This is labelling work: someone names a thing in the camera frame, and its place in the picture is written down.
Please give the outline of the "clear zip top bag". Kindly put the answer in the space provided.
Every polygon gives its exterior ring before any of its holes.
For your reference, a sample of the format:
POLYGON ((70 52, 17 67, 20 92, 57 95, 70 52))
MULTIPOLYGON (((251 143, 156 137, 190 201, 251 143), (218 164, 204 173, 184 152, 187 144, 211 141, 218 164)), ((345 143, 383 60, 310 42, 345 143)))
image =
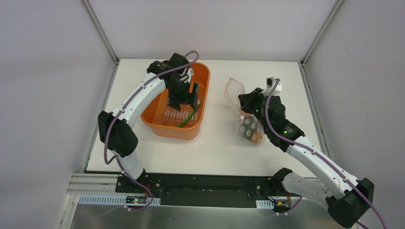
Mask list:
POLYGON ((253 114, 241 110, 242 106, 238 99, 240 94, 245 94, 244 85, 230 77, 225 84, 224 97, 232 110, 235 120, 235 133, 246 143, 259 147, 264 143, 262 126, 253 114))

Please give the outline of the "thin green chili pepper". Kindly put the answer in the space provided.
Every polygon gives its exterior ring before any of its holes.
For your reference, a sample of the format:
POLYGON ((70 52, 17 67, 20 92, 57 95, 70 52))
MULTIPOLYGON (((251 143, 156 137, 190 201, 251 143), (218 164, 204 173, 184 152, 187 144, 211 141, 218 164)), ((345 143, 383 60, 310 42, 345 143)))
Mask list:
POLYGON ((196 112, 196 111, 193 110, 193 111, 186 117, 186 119, 185 119, 182 123, 180 123, 180 124, 178 125, 178 128, 182 128, 183 126, 185 126, 185 125, 193 118, 195 112, 196 112))

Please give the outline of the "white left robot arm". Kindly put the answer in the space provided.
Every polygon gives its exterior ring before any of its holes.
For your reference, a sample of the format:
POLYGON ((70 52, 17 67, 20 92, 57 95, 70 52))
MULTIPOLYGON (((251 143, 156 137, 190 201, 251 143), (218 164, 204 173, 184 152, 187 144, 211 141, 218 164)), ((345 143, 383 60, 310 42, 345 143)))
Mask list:
POLYGON ((139 139, 132 130, 141 114, 162 92, 168 92, 168 106, 181 111, 182 105, 197 109, 198 84, 191 86, 192 64, 199 59, 196 51, 186 55, 174 53, 169 60, 154 61, 146 69, 141 83, 131 95, 111 112, 101 111, 97 117, 100 141, 104 143, 104 162, 116 160, 121 173, 128 177, 127 186, 134 193, 145 189, 141 165, 136 148, 139 139))

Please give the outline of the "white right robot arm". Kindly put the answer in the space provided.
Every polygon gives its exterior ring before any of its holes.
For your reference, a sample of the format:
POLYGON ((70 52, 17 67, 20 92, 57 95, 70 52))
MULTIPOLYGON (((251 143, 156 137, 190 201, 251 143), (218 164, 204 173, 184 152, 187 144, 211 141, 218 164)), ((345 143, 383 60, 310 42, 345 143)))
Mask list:
POLYGON ((273 193, 298 194, 326 209, 344 228, 356 224, 373 202, 374 183, 368 178, 358 179, 316 148, 304 132, 286 118, 286 108, 278 95, 269 96, 269 90, 256 88, 251 93, 238 95, 238 101, 244 113, 258 120, 275 147, 298 160, 320 180, 317 183, 283 168, 273 176, 273 193))

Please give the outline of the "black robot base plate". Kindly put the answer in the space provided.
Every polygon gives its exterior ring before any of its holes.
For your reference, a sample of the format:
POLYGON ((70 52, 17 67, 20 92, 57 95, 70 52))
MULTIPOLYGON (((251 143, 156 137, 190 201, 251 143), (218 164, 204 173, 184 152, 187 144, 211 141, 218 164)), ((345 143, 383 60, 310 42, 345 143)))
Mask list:
POLYGON ((270 177, 143 173, 136 182, 117 178, 117 193, 143 193, 147 187, 165 206, 256 208, 256 201, 286 196, 270 177))

